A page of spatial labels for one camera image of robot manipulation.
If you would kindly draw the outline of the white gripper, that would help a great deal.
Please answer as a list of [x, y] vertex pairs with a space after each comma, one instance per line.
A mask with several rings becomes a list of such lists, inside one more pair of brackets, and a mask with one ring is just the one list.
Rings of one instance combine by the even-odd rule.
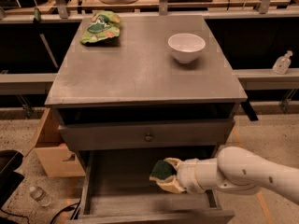
[[164, 191], [180, 194], [184, 191], [191, 194], [204, 193], [208, 189], [218, 187], [217, 159], [190, 159], [182, 161], [178, 158], [165, 158], [166, 169], [177, 172], [156, 184]]

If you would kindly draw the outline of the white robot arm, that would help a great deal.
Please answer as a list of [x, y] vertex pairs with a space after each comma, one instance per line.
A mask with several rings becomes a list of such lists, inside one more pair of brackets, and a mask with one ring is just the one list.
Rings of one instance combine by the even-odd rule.
[[176, 194], [198, 194], [213, 189], [252, 195], [265, 188], [299, 204], [299, 170], [268, 161], [242, 147], [226, 147], [217, 157], [206, 160], [159, 160], [149, 179]]

